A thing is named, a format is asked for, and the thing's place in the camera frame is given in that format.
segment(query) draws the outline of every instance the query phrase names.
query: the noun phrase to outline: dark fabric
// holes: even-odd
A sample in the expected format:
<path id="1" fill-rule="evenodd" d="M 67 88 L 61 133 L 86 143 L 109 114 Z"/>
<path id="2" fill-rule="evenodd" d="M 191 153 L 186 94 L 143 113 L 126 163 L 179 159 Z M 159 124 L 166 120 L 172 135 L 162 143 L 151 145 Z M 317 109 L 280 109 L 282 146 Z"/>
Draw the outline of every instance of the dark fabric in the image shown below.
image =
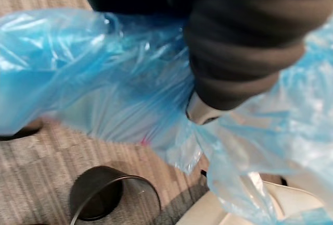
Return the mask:
<path id="1" fill-rule="evenodd" d="M 196 91 L 229 110 L 269 90 L 304 52 L 303 38 L 325 22 L 331 0 L 89 0 L 95 10 L 174 12 L 189 17 L 184 36 Z"/>

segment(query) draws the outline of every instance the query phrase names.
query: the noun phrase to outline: black cup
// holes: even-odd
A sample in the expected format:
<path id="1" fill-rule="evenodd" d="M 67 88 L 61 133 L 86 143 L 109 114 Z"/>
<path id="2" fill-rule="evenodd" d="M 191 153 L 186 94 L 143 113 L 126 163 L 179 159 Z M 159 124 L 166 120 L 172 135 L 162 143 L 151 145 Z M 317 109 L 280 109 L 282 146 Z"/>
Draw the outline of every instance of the black cup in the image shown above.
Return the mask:
<path id="1" fill-rule="evenodd" d="M 122 198 L 126 199 L 126 205 L 123 205 L 123 208 L 138 208 L 140 205 L 137 205 L 134 194 L 133 207 L 128 205 L 132 196 L 131 190 L 136 189 L 137 192 L 139 188 L 142 189 L 139 192 L 146 192 L 145 186 L 153 190 L 158 211 L 160 211 L 161 202 L 158 193 L 147 179 L 129 175 L 107 166 L 97 166 L 85 171 L 77 178 L 70 192 L 71 225 L 74 225 L 77 219 L 95 221 L 107 216 L 118 207 Z"/>

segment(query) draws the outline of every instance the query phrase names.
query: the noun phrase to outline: gray carpet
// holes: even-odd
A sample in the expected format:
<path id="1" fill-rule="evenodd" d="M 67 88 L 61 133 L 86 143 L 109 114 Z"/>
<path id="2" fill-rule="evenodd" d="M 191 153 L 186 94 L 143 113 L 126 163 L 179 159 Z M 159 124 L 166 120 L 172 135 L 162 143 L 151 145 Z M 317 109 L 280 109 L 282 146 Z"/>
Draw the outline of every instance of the gray carpet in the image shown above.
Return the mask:
<path id="1" fill-rule="evenodd" d="M 50 7 L 89 9 L 86 0 L 1 0 L 0 16 Z M 0 224 L 68 224 L 70 188 L 79 174 L 97 165 L 149 179 L 162 200 L 163 212 L 155 220 L 158 224 L 175 224 L 207 191 L 200 182 L 200 169 L 208 165 L 205 159 L 186 176 L 149 148 L 107 144 L 58 125 L 46 125 L 35 136 L 0 142 Z M 99 224 L 140 224 L 111 222 L 104 219 Z"/>

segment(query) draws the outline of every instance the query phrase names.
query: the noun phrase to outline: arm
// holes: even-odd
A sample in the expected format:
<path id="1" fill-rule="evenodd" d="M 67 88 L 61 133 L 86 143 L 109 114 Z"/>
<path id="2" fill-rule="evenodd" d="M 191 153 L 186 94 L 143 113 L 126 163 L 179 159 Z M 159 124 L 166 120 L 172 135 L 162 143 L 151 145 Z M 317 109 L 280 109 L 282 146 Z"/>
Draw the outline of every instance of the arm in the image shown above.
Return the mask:
<path id="1" fill-rule="evenodd" d="M 279 71 L 302 56 L 304 36 L 332 6 L 332 0 L 194 0 L 184 35 L 200 99 L 230 110 L 269 90 Z"/>

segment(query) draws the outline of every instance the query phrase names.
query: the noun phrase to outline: blue plastic bag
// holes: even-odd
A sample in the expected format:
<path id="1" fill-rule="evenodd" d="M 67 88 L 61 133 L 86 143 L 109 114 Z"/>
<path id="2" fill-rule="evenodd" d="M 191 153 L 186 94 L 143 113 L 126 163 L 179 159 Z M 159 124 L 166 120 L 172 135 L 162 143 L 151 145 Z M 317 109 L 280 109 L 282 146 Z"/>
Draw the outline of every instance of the blue plastic bag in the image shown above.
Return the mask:
<path id="1" fill-rule="evenodd" d="M 149 145 L 185 172 L 204 153 L 227 211 L 255 224 L 330 224 L 333 21 L 309 36 L 306 55 L 270 92 L 205 126 L 185 115 L 193 77 L 183 23 L 71 9 L 3 17 L 0 134 L 47 115 L 105 141 Z M 328 213 L 278 221 L 256 172 L 289 176 Z"/>

